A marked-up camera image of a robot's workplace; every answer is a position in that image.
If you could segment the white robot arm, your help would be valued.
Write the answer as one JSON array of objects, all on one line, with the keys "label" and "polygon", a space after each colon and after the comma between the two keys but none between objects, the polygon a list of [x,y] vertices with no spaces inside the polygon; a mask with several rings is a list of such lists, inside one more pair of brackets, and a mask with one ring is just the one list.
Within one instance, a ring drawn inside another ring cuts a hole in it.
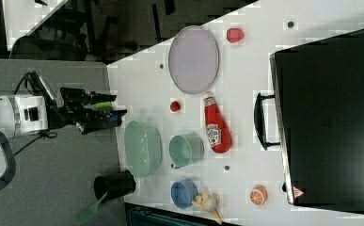
[{"label": "white robot arm", "polygon": [[49,95],[0,96],[0,132],[6,137],[35,135],[76,126],[81,134],[118,127],[125,109],[113,110],[114,95],[84,89],[62,88],[58,98]]}]

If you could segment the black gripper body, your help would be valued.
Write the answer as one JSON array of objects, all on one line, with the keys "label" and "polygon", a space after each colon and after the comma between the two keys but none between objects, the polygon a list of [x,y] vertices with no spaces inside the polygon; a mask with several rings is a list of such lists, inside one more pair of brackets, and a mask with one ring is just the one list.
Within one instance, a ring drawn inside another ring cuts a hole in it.
[{"label": "black gripper body", "polygon": [[60,129],[66,125],[75,125],[82,135],[89,132],[87,114],[95,92],[84,89],[61,88],[58,98],[47,107],[49,129]]}]

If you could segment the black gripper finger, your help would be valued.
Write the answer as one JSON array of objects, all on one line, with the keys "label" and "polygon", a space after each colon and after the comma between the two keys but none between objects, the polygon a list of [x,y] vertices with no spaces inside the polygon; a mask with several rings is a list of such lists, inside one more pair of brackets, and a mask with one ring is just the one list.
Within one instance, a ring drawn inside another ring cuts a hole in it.
[{"label": "black gripper finger", "polygon": [[90,92],[90,96],[91,96],[90,103],[92,105],[99,103],[111,103],[117,99],[116,95],[98,93],[95,91]]},{"label": "black gripper finger", "polygon": [[122,117],[126,114],[126,109],[105,111],[89,110],[84,117],[84,131],[92,132],[119,127],[122,124]]}]

